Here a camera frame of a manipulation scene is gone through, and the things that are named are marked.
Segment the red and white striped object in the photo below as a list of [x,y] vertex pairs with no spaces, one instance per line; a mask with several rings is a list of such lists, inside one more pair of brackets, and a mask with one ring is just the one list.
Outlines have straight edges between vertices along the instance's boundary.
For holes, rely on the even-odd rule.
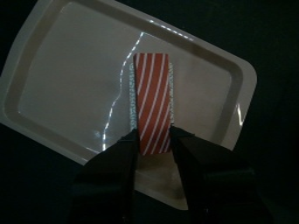
[[171,150],[169,55],[135,55],[137,116],[141,153],[151,155]]

